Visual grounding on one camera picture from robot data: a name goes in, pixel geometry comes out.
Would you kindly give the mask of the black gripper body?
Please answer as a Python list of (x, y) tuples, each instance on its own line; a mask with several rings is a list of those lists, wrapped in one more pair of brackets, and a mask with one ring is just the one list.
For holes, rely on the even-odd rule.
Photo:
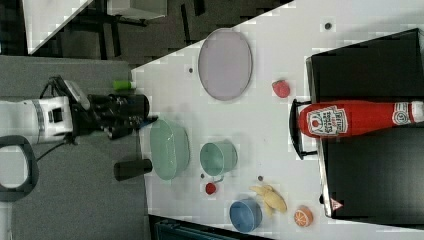
[(88, 105), (71, 105), (72, 136), (90, 135), (103, 131), (110, 140), (116, 140), (158, 120), (149, 115), (150, 103), (145, 95), (89, 95)]

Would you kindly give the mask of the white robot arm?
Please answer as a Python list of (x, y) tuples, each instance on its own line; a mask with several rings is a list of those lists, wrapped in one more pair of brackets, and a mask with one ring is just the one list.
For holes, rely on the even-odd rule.
[(125, 240), (145, 211), (143, 179), (115, 172), (140, 155), (130, 129), (74, 123), (65, 97), (1, 104), (1, 240)]

